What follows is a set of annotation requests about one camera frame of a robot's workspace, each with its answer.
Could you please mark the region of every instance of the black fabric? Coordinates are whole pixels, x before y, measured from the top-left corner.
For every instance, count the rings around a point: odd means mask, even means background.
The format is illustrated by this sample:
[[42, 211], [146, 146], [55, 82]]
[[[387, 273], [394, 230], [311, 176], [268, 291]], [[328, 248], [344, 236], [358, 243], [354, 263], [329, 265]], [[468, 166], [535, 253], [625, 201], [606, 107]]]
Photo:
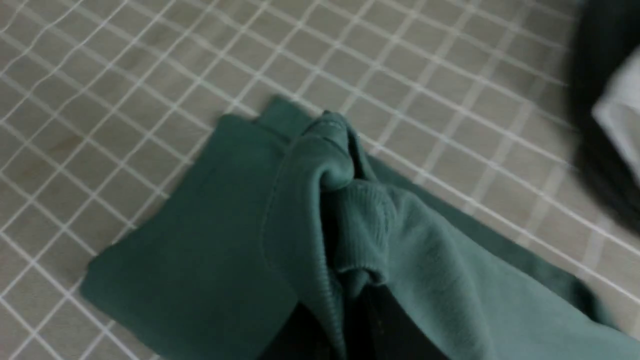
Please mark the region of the black fabric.
[[640, 233], [640, 190], [592, 109], [611, 76], [640, 44], [640, 1], [589, 0], [580, 15], [568, 69], [568, 113], [582, 135], [576, 165], [593, 197]]

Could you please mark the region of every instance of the folded green garment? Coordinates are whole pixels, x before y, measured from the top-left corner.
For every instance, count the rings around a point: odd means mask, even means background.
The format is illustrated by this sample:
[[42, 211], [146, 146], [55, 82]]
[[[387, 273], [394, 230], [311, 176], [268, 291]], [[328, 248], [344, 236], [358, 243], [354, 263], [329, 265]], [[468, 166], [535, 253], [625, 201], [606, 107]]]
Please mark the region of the folded green garment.
[[222, 117], [81, 291], [167, 360], [255, 359], [298, 304], [347, 358], [345, 318], [371, 286], [448, 359], [640, 354], [576, 278], [367, 157], [340, 115], [280, 98], [254, 122]]

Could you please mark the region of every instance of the green sweatshirt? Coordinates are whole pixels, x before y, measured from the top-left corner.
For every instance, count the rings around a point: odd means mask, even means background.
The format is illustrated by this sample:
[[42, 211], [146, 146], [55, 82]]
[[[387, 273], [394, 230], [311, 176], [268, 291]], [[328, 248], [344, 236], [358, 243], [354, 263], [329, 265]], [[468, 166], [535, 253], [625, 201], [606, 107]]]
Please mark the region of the green sweatshirt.
[[254, 359], [298, 303], [346, 358], [344, 309], [379, 285], [452, 360], [640, 355], [576, 278], [368, 158], [340, 115], [280, 98], [225, 115], [81, 291], [168, 360]]

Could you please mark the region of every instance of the gray tile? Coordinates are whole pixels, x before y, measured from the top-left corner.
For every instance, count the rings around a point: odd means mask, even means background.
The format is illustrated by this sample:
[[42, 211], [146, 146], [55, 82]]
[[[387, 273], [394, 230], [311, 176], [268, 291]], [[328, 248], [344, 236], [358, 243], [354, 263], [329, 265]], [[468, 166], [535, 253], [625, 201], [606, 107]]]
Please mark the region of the gray tile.
[[338, 111], [348, 95], [349, 92], [345, 88], [322, 75], [318, 75], [303, 96], [322, 109]]
[[299, 19], [312, 3], [312, 0], [274, 0], [271, 6]]
[[504, 93], [484, 86], [471, 111], [494, 124], [508, 129], [520, 111], [522, 103]]
[[27, 329], [0, 304], [0, 358], [8, 359], [28, 335]]
[[420, 75], [430, 62], [430, 59], [416, 54], [401, 44], [396, 44], [384, 65], [410, 81], [418, 82]]
[[367, 0], [328, 0], [329, 3], [355, 14], [367, 2]]
[[86, 47], [107, 61], [113, 61], [128, 45], [128, 41], [114, 34], [108, 28], [99, 29], [86, 42]]
[[418, 172], [414, 168], [407, 166], [402, 161], [398, 161], [396, 158], [387, 154], [386, 152], [381, 151], [376, 154], [376, 157], [384, 161], [385, 164], [393, 168], [395, 171], [397, 171], [407, 179], [413, 179], [418, 174]]
[[178, 101], [194, 81], [196, 80], [181, 73], [167, 61], [158, 63], [145, 79], [147, 85], [169, 99], [170, 102]]
[[307, 60], [311, 64], [317, 64], [322, 55], [330, 48], [330, 44], [311, 33], [299, 30], [293, 35], [285, 48]]
[[0, 81], [0, 119], [9, 114], [16, 104], [20, 103], [23, 96], [7, 85], [4, 81]]
[[116, 168], [116, 163], [98, 148], [86, 143], [65, 168], [89, 189], [95, 190]]
[[404, 33], [403, 39], [428, 53], [435, 54], [448, 34], [449, 32], [442, 28], [415, 19]]
[[325, 71], [355, 86], [369, 65], [342, 49], [336, 49], [324, 65]]
[[149, 130], [169, 112], [170, 107], [143, 88], [137, 88], [118, 108], [133, 122]]
[[56, 281], [70, 289], [80, 281], [91, 258], [77, 241], [62, 234], [38, 261]]
[[71, 100], [60, 110], [62, 117], [85, 134], [93, 130], [108, 113], [109, 109], [86, 94]]
[[429, 0], [421, 11], [430, 19], [452, 26], [465, 10], [448, 0]]
[[587, 284], [598, 294], [607, 309], [613, 314], [616, 325], [620, 327], [620, 330], [631, 334], [638, 317], [639, 308], [637, 302], [595, 276], [589, 277]]
[[23, 88], [30, 89], [38, 81], [48, 76], [49, 71], [29, 56], [21, 56], [7, 68], [4, 74]]
[[449, 49], [445, 60], [472, 74], [479, 74], [489, 61], [489, 57], [491, 54], [487, 50], [459, 37]]
[[346, 117], [357, 131], [377, 140], [391, 120], [392, 114], [359, 97], [346, 113]]
[[51, 31], [45, 31], [38, 37], [30, 51], [39, 55], [53, 66], [62, 62], [73, 50], [73, 46]]
[[155, 185], [160, 185], [180, 160], [153, 140], [147, 140], [127, 161], [127, 164]]
[[79, 358], [99, 333], [100, 329], [69, 301], [40, 330], [43, 339], [64, 359]]
[[26, 203], [27, 199], [16, 192], [8, 183], [0, 179], [0, 229]]
[[88, 197], [66, 175], [58, 174], [36, 199], [60, 221], [67, 222]]
[[28, 46], [41, 30], [41, 25], [19, 12], [4, 32], [22, 45]]
[[18, 155], [7, 164], [4, 174], [28, 193], [34, 193], [53, 173], [54, 168], [40, 155], [28, 148], [23, 148]]
[[536, 70], [542, 71], [552, 51], [551, 47], [531, 37], [516, 35], [509, 43], [506, 54]]
[[143, 15], [131, 6], [124, 6], [112, 18], [109, 23], [125, 31], [132, 37], [138, 36], [142, 30], [151, 22], [151, 18]]
[[513, 224], [524, 228], [537, 200], [536, 193], [499, 172], [489, 185], [481, 203]]
[[264, 75], [284, 86], [291, 92], [297, 91], [302, 83], [311, 75], [311, 70], [293, 61], [290, 57], [280, 55], [265, 70]]
[[496, 217], [489, 211], [485, 211], [482, 208], [477, 208], [473, 216], [476, 220], [480, 221], [484, 225], [487, 225], [488, 227], [492, 228], [494, 231], [511, 241], [515, 241], [520, 236], [519, 230], [514, 229], [512, 226], [503, 221], [503, 219]]
[[364, 92], [392, 108], [397, 108], [410, 90], [407, 84], [381, 70], [377, 70], [364, 86]]
[[458, 194], [450, 191], [450, 189], [438, 184], [437, 182], [426, 179], [422, 187], [434, 196], [448, 202], [450, 205], [456, 208], [462, 208], [465, 205], [465, 199], [461, 198]]
[[44, 347], [36, 341], [31, 339], [29, 345], [22, 349], [22, 351], [15, 357], [15, 360], [55, 360]]
[[4, 299], [24, 321], [36, 327], [62, 300], [62, 296], [49, 280], [31, 268], [4, 295]]
[[182, 33], [180, 31], [169, 27], [169, 25], [155, 22], [142, 34], [140, 42], [165, 52], [171, 49], [181, 36]]
[[547, 214], [536, 230], [545, 243], [557, 248], [572, 259], [582, 261], [589, 243], [591, 229], [550, 205]]
[[153, 351], [136, 339], [135, 335], [120, 325], [115, 325], [111, 331], [131, 352], [139, 359], [149, 359], [153, 356]]
[[269, 12], [262, 12], [249, 27], [250, 30], [279, 44], [293, 30], [293, 25]]
[[547, 113], [558, 118], [565, 118], [565, 99], [567, 87], [554, 83], [546, 83], [545, 88], [542, 90], [538, 106]]
[[101, 203], [91, 200], [71, 223], [70, 229], [95, 252], [104, 250], [125, 227], [125, 223], [110, 213]]
[[0, 241], [0, 293], [15, 279], [29, 263], [6, 241]]
[[307, 26], [336, 39], [347, 26], [349, 20], [329, 10], [323, 5], [317, 6], [307, 19]]
[[500, 145], [502, 134], [467, 117], [462, 120], [451, 138], [474, 153], [492, 159]]
[[103, 337], [91, 351], [87, 360], [129, 360], [129, 356], [113, 340]]
[[576, 264], [562, 257], [561, 255], [551, 251], [550, 249], [546, 248], [544, 245], [538, 243], [537, 241], [534, 241], [532, 239], [530, 239], [529, 241], [530, 241], [529, 246], [527, 248], [531, 252], [543, 258], [546, 262], [551, 263], [568, 273], [571, 273], [574, 275], [578, 274], [579, 267]]
[[349, 30], [343, 44], [370, 59], [376, 59], [389, 40], [389, 38], [379, 35], [361, 24], [355, 24]]
[[406, 13], [400, 12], [381, 1], [375, 1], [362, 19], [393, 34], [403, 23], [406, 16]]
[[196, 26], [193, 33], [203, 37], [207, 43], [216, 50], [224, 50], [231, 40], [237, 35], [237, 30], [223, 22], [222, 18], [215, 14], [207, 14]]
[[272, 52], [273, 49], [267, 45], [247, 35], [242, 35], [228, 53], [253, 70], [259, 70]]
[[62, 164], [74, 152], [83, 138], [58, 120], [53, 120], [31, 141], [48, 157]]
[[567, 161], [573, 158], [578, 140], [577, 134], [566, 126], [535, 110], [529, 115], [521, 134], [522, 138]]
[[30, 256], [36, 256], [59, 227], [33, 205], [29, 205], [4, 231]]
[[262, 111], [267, 101], [277, 94], [278, 90], [262, 80], [258, 80], [242, 98], [242, 103], [254, 111]]
[[[5, 120], [25, 138], [30, 138], [49, 120], [50, 114], [37, 106], [31, 99], [25, 99], [18, 108]], [[2, 150], [0, 153], [6, 156], [9, 152], [4, 148], [10, 148], [10, 140], [2, 136]]]
[[96, 82], [93, 83], [89, 88], [89, 91], [114, 106], [118, 104], [118, 102], [134, 85], [133, 81], [125, 78], [123, 75], [113, 70], [107, 70], [98, 78], [98, 80], [96, 80]]
[[542, 190], [556, 162], [520, 143], [514, 143], [502, 166], [527, 183]]
[[534, 7], [522, 27], [549, 41], [563, 44], [571, 31], [571, 22]]
[[180, 113], [172, 112], [154, 134], [182, 155], [188, 155], [209, 132]]
[[158, 61], [158, 57], [140, 45], [132, 45], [116, 60], [115, 65], [135, 78], [142, 78]]
[[537, 78], [538, 76], [528, 70], [500, 60], [490, 80], [520, 96], [528, 96]]
[[427, 82], [427, 88], [456, 104], [462, 104], [473, 83], [472, 78], [439, 66]]
[[583, 187], [575, 172], [568, 172], [560, 184], [555, 199], [588, 222], [595, 223], [601, 213], [600, 206]]
[[456, 113], [449, 105], [420, 92], [406, 111], [407, 116], [442, 133]]
[[74, 51], [60, 68], [68, 77], [83, 86], [89, 85], [103, 69], [103, 65], [89, 57], [84, 51]]
[[59, 109], [76, 93], [77, 89], [55, 75], [48, 77], [33, 89], [33, 95], [53, 110]]
[[180, 103], [180, 107], [192, 114], [202, 124], [212, 126], [229, 107], [227, 100], [198, 85]]
[[504, 20], [511, 21], [521, 6], [521, 0], [482, 0], [479, 8]]
[[595, 270], [614, 284], [638, 296], [640, 295], [640, 286], [637, 281], [638, 266], [640, 266], [640, 257], [637, 254], [606, 239], [600, 262]]
[[95, 30], [96, 24], [74, 10], [56, 23], [55, 26], [77, 42], [83, 42]]
[[82, 7], [98, 15], [101, 19], [107, 19], [116, 11], [118, 6], [122, 4], [122, 0], [116, 1], [100, 1], [100, 0], [84, 0]]
[[248, 1], [243, 1], [240, 6], [234, 0], [221, 0], [216, 3], [216, 8], [221, 10], [239, 25], [245, 25], [255, 15], [258, 6]]
[[99, 196], [131, 219], [151, 196], [152, 191], [128, 171], [121, 169], [100, 191]]
[[490, 47], [496, 47], [505, 30], [506, 28], [504, 26], [485, 17], [475, 15], [471, 16], [467, 21], [462, 32], [480, 40]]
[[454, 147], [447, 146], [431, 173], [465, 195], [480, 180], [485, 164]]
[[133, 150], [142, 136], [142, 133], [118, 115], [112, 115], [92, 137], [112, 155], [122, 159]]
[[0, 127], [0, 168], [20, 149], [22, 142], [4, 127]]
[[47, 22], [54, 22], [62, 17], [69, 7], [57, 1], [31, 0], [26, 7], [38, 14]]
[[437, 139], [413, 124], [400, 121], [387, 140], [385, 147], [421, 167], [436, 144]]

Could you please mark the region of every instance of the bathroom floor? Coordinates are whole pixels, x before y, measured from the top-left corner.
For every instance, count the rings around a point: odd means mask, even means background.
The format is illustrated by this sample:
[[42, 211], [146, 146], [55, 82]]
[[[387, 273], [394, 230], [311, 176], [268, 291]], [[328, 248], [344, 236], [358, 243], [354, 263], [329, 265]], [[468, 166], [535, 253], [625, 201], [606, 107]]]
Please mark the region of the bathroom floor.
[[577, 184], [572, 0], [2, 0], [0, 359], [158, 359], [77, 293], [226, 111], [347, 115], [416, 183], [578, 275], [640, 338], [640, 240]]

